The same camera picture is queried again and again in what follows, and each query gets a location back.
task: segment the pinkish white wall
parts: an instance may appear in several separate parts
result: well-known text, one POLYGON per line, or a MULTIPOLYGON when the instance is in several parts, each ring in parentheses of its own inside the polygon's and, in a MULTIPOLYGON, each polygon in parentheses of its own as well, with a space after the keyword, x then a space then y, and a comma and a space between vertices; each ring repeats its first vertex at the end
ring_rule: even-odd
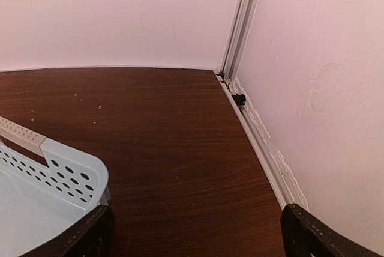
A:
POLYGON ((259 0, 237 77, 310 211, 384 255, 384 0, 259 0))
POLYGON ((238 0, 0 0, 0 70, 219 69, 238 0))

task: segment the white baseboard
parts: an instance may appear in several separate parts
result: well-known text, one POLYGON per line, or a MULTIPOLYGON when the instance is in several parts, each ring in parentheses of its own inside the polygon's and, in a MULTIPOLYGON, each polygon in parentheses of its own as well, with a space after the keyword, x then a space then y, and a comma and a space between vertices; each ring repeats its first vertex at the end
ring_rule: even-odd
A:
POLYGON ((280 207, 283 209, 289 203, 297 203, 309 211, 308 202, 292 170, 284 161, 281 151, 274 144, 271 135, 264 126, 257 110, 253 107, 240 81, 236 78, 230 83, 229 89, 224 83, 221 83, 221 85, 259 158, 280 207), (232 98, 234 93, 246 96, 245 106, 237 107, 232 98))

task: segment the basket handle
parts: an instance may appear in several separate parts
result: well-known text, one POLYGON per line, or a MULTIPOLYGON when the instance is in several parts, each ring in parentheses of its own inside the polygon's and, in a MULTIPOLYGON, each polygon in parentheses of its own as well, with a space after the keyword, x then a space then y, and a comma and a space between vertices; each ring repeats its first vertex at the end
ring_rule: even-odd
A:
POLYGON ((0 117, 0 137, 4 137, 18 146, 44 157, 40 145, 46 139, 45 136, 17 125, 3 117, 0 117))

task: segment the wooden table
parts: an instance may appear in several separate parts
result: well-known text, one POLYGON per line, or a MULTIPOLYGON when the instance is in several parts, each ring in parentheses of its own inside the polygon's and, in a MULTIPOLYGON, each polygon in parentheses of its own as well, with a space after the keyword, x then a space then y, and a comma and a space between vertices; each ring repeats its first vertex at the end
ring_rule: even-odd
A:
POLYGON ((280 207, 212 72, 0 75, 1 116, 109 168, 111 256, 284 256, 280 207))

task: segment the black object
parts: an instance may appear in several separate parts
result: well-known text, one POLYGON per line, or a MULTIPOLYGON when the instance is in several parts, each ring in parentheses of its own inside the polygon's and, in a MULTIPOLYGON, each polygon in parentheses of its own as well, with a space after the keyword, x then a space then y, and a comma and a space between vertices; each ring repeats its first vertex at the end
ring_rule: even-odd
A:
POLYGON ((285 206, 280 223, 287 257, 382 257, 336 233, 297 204, 285 206))
POLYGON ((99 205, 62 234, 21 257, 107 257, 114 227, 110 207, 99 205))
POLYGON ((245 102, 247 101, 247 98, 245 98, 244 94, 241 94, 241 95, 235 94, 235 95, 232 95, 232 98, 234 99, 234 101, 238 107, 244 106, 245 102))

